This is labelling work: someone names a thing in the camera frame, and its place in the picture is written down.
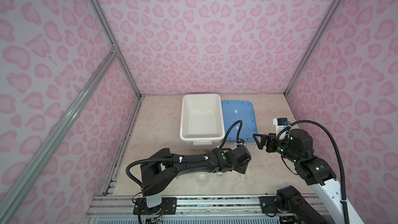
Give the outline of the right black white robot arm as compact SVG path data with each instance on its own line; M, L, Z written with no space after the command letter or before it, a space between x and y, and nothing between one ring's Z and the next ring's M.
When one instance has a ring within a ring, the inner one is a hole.
M268 153L276 152L291 161L297 175L315 192L336 224L361 224L363 220L343 194L343 184L337 179L329 164L314 155L313 138L302 129L281 131L284 137L270 133L254 134L259 149ZM276 207L291 212L298 223L326 224L327 220L319 214L293 186L277 191Z

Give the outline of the clear glass beaker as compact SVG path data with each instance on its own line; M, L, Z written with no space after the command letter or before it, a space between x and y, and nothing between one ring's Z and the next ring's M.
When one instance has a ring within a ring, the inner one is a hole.
M205 187L210 182L210 176L208 173L198 173L197 174L197 183L201 187Z

